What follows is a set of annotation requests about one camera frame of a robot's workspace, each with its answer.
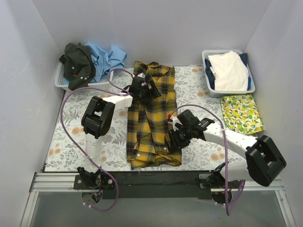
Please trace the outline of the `yellow plaid flannel shirt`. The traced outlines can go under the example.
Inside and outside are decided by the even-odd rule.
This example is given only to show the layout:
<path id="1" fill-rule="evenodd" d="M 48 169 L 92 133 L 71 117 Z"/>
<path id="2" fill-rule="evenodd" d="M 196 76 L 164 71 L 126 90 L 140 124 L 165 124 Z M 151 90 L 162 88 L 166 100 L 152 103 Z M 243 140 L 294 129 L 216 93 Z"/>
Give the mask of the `yellow plaid flannel shirt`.
<path id="1" fill-rule="evenodd" d="M 151 78 L 161 96 L 143 105 L 132 104 L 128 109 L 126 157 L 132 169 L 160 166 L 179 166 L 182 152 L 171 144 L 172 126 L 167 117 L 177 108 L 174 67 L 157 62 L 136 61 L 134 75 L 143 73 Z"/>

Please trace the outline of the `black pinstripe shirt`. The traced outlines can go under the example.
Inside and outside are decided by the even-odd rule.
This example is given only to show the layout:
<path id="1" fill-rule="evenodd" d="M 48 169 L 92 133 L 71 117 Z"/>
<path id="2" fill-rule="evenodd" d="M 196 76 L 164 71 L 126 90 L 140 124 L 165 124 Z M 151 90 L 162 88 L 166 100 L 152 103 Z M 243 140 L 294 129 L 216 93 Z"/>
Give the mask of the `black pinstripe shirt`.
<path id="1" fill-rule="evenodd" d="M 88 87 L 88 83 L 96 75 L 96 69 L 91 58 L 89 47 L 69 43 L 65 46 L 64 54 L 59 58 L 64 64 L 63 77 L 69 81 L 68 88 L 71 91 L 82 87 Z"/>

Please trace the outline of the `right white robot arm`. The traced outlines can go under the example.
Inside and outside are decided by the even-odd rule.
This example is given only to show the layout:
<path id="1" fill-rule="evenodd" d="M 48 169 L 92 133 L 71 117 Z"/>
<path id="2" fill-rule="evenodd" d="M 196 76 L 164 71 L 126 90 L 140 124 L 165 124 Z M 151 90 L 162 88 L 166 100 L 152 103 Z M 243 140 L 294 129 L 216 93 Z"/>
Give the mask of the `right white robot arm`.
<path id="1" fill-rule="evenodd" d="M 245 158 L 245 161 L 220 164 L 208 177 L 201 179 L 207 187 L 225 188 L 233 181 L 253 180 L 268 187 L 286 167 L 286 161 L 274 141 L 266 135 L 261 138 L 242 135 L 222 129 L 214 120 L 198 119 L 190 110 L 178 116 L 168 116 L 173 128 L 170 135 L 179 149 L 187 147 L 192 139 L 200 139 L 227 147 Z"/>

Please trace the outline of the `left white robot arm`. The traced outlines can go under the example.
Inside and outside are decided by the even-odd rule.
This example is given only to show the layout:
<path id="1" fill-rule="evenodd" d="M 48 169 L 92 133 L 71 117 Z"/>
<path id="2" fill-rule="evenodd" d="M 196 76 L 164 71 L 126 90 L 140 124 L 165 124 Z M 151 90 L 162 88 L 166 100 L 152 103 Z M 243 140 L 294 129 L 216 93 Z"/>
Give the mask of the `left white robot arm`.
<path id="1" fill-rule="evenodd" d="M 128 95 L 121 92 L 107 98 L 92 97 L 81 120 L 85 133 L 87 161 L 83 167 L 78 167 L 77 171 L 81 176 L 81 182 L 90 189 L 103 189 L 105 186 L 104 177 L 100 176 L 99 169 L 100 150 L 103 137 L 111 127 L 114 113 L 136 103 L 148 104 L 161 96 L 152 77 L 143 73 L 133 78 L 127 91 Z"/>

